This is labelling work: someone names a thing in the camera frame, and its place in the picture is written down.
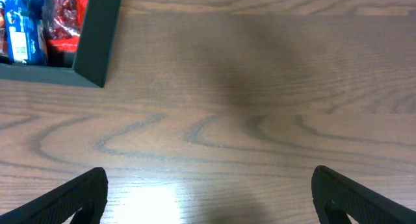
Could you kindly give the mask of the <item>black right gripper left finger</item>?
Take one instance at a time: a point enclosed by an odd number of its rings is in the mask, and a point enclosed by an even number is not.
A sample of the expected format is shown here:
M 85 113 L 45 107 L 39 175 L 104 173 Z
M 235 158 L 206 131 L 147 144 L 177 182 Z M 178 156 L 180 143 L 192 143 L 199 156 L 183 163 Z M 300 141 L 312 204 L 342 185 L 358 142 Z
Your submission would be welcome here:
M 42 196 L 1 215 L 5 224 L 99 224 L 108 194 L 107 174 L 93 168 Z

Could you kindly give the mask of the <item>blue Oreo cookie pack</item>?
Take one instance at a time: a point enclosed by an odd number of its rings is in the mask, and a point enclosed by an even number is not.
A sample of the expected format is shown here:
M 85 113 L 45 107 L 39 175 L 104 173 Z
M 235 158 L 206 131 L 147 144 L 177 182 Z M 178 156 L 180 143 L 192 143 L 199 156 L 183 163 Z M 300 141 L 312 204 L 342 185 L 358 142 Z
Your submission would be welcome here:
M 11 63 L 44 66 L 47 46 L 42 7 L 45 0 L 6 0 L 5 20 Z

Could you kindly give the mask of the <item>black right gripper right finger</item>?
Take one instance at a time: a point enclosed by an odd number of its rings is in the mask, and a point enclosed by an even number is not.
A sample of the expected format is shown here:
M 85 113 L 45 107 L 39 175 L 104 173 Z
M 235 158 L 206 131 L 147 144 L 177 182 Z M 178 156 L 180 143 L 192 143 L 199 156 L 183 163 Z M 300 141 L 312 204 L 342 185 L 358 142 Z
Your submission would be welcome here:
M 311 178 L 313 204 L 320 223 L 415 223 L 415 211 L 348 177 L 317 166 Z

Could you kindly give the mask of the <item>red Hello Panda box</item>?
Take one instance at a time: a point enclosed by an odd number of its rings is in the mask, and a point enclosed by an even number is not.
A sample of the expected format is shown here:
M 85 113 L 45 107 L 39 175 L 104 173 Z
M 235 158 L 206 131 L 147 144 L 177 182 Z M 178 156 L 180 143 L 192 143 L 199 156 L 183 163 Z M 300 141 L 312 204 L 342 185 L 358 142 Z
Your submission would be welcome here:
M 0 15 L 0 54 L 2 57 L 8 56 L 6 23 L 4 19 L 3 10 L 1 10 L 1 15 Z

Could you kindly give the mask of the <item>dark green gift box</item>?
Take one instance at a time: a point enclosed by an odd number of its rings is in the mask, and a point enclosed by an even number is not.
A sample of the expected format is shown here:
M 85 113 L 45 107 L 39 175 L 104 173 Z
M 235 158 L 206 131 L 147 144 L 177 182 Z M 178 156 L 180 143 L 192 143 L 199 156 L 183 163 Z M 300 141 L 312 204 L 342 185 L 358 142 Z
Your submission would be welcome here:
M 74 53 L 51 53 L 50 66 L 1 64 L 5 80 L 102 88 L 122 0 L 88 0 L 81 38 Z

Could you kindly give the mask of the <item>red Hacks candy bag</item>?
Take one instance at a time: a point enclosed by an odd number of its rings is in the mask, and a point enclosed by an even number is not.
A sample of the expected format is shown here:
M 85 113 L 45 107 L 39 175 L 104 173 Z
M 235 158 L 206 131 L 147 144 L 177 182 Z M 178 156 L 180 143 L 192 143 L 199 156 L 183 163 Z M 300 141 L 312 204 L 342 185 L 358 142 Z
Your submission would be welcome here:
M 88 0 L 45 0 L 42 20 L 47 44 L 55 51 L 76 52 L 87 4 Z

